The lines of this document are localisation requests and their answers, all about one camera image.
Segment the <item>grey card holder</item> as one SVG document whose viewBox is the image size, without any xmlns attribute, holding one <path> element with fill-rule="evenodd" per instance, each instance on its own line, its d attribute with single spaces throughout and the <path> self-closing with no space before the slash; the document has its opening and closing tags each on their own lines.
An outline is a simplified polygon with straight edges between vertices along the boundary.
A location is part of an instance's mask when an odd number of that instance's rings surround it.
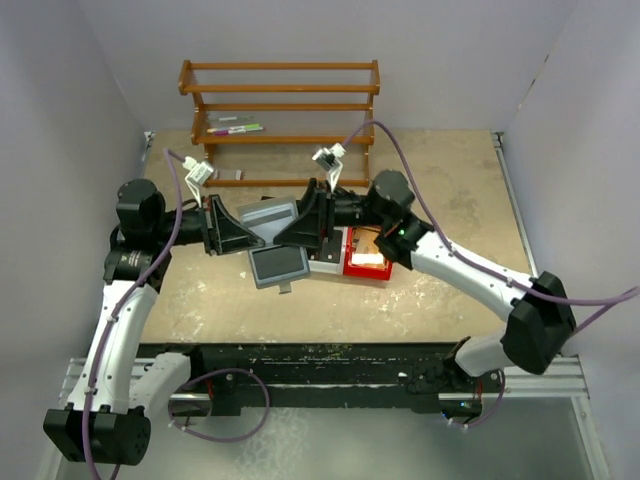
<svg viewBox="0 0 640 480">
<path fill-rule="evenodd" d="M 310 276 L 306 251 L 302 247 L 277 245 L 275 237 L 298 218 L 293 196 L 269 198 L 237 208 L 241 224 L 264 241 L 248 251 L 257 289 L 277 287 L 280 294 L 292 291 L 292 283 Z"/>
</svg>

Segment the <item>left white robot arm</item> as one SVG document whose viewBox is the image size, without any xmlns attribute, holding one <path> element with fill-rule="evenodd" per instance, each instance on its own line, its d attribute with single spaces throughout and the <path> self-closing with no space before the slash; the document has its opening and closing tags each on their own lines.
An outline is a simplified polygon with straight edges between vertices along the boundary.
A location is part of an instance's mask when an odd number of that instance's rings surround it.
<svg viewBox="0 0 640 480">
<path fill-rule="evenodd" d="M 147 318 L 171 261 L 171 249 L 201 243 L 224 255 L 265 242 L 236 220 L 217 195 L 202 207 L 169 211 L 147 179 L 117 193 L 118 226 L 104 262 L 100 318 L 84 366 L 64 406 L 47 411 L 43 428 L 62 455 L 83 462 L 91 474 L 100 464 L 134 466 L 150 441 L 151 421 L 181 389 L 202 387 L 206 369 L 193 351 L 161 353 L 139 379 L 133 377 Z"/>
</svg>

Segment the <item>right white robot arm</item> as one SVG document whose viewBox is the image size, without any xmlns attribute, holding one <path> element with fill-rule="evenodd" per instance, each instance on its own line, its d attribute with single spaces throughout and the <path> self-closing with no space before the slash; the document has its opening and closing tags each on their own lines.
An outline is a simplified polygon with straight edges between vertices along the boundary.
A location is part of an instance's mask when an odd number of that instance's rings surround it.
<svg viewBox="0 0 640 480">
<path fill-rule="evenodd" d="M 336 227 L 376 227 L 374 243 L 386 260 L 446 282 L 505 323 L 494 334 L 468 337 L 454 347 L 444 369 L 452 389 L 467 391 L 480 376 L 507 366 L 543 374 L 576 328 L 560 278 L 510 270 L 441 238 L 434 223 L 412 212 L 414 199 L 396 170 L 379 173 L 364 195 L 330 190 L 312 179 L 298 202 L 298 217 L 274 242 L 318 249 Z"/>
</svg>

